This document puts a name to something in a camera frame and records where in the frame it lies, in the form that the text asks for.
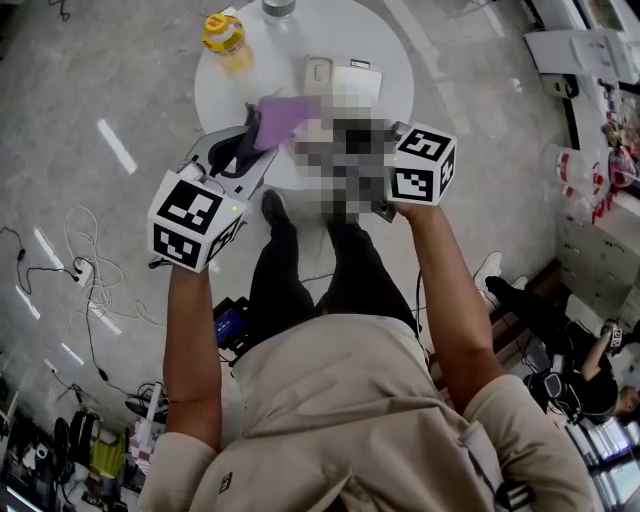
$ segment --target white cube with marker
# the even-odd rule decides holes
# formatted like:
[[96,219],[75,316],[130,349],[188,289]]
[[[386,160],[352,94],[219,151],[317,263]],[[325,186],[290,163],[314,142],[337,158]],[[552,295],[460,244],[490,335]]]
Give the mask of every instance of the white cube with marker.
[[387,155],[387,201],[437,205],[455,175],[453,135],[414,124]]
[[246,203],[167,171],[147,214],[149,251],[201,272],[235,239],[247,213]]

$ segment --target man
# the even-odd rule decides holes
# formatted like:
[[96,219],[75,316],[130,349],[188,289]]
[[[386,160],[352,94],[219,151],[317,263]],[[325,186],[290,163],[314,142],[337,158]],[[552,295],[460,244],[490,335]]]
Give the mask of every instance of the man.
[[257,341],[269,339],[234,367],[243,438],[220,443],[208,273],[175,267],[164,363],[171,405],[141,510],[490,511],[530,491],[535,510],[592,508],[570,440],[504,375],[442,210],[398,209],[413,232],[455,411],[431,381],[413,315],[369,236],[357,224],[328,224],[336,272],[314,308],[298,280],[295,228],[266,192],[272,240],[256,267],[249,322]]
[[[583,413],[589,419],[602,423],[611,416],[625,417],[634,411],[640,403],[640,395],[631,386],[623,387],[618,393],[618,384],[607,357],[614,350],[611,348],[611,334],[616,327],[615,322],[607,321],[600,338],[596,338],[531,292],[517,290],[499,277],[488,277],[486,284],[500,303],[540,338],[550,359],[555,354],[565,356],[563,380],[573,386]],[[546,411],[548,396],[540,392],[540,386],[534,387],[537,391],[532,390],[532,394]]]

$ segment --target concrete floor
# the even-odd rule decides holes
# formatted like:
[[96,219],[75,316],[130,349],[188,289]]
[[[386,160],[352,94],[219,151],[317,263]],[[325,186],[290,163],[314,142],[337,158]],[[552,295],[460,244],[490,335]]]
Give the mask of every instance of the concrete floor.
[[[519,2],[482,5],[465,0],[363,0],[402,41],[415,77],[413,120],[455,133],[457,177],[443,207],[473,273],[491,252],[503,253],[503,277],[532,277],[554,251],[553,202],[540,153],[548,141],[565,142],[559,100],[545,96],[522,34],[528,22]],[[241,7],[242,2],[234,4]],[[196,66],[203,51],[200,0],[102,2],[69,0],[63,23],[57,7],[26,2],[18,30],[0,62],[0,224],[21,234],[28,265],[50,266],[36,228],[67,267],[71,257],[63,222],[84,205],[99,223],[98,253],[125,276],[113,288],[113,310],[166,321],[169,270],[147,268],[146,211],[167,169],[175,169],[202,129],[193,101]],[[105,120],[137,163],[129,175],[98,129]],[[335,260],[319,219],[293,201],[300,233],[300,276],[329,273]],[[388,225],[365,216],[389,273],[411,307],[417,261],[402,220]],[[93,236],[86,214],[70,219],[69,232]],[[212,273],[214,303],[248,296],[253,267],[269,235],[254,216],[235,249],[222,254]],[[122,427],[133,420],[122,395],[107,387],[91,364],[78,286],[62,274],[32,273],[31,306],[16,289],[15,238],[3,233],[0,250],[0,368],[22,381],[21,405],[45,427],[75,409],[67,384],[76,383],[99,402],[105,420]],[[90,251],[72,235],[74,251]],[[101,265],[108,284],[119,273]],[[309,284],[318,298],[328,280]],[[70,318],[73,320],[69,329]],[[91,320],[95,355],[113,384],[136,390],[162,376],[162,328],[144,320],[110,318],[112,328]],[[71,357],[66,344],[84,362]],[[225,403],[236,413],[239,397],[225,379]],[[235,414],[226,422],[237,432]]]

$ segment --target black pants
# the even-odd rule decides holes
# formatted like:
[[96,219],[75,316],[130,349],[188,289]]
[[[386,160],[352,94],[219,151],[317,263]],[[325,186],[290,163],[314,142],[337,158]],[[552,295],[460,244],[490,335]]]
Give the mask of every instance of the black pants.
[[357,224],[328,224],[327,229],[336,269],[317,306],[298,277],[296,228],[287,223],[272,229],[251,284],[247,327],[252,345],[325,313],[397,318],[415,332],[413,313],[367,232]]
[[509,286],[504,279],[488,277],[487,288],[545,344],[549,359],[554,354],[568,358],[573,368],[584,363],[595,336],[572,322],[549,301],[529,291]]

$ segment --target white cabinet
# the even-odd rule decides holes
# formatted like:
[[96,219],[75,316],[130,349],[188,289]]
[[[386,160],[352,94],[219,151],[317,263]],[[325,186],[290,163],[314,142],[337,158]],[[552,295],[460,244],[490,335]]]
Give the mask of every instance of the white cabinet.
[[556,222],[562,282],[603,318],[616,317],[640,271],[640,201],[621,193],[595,225]]

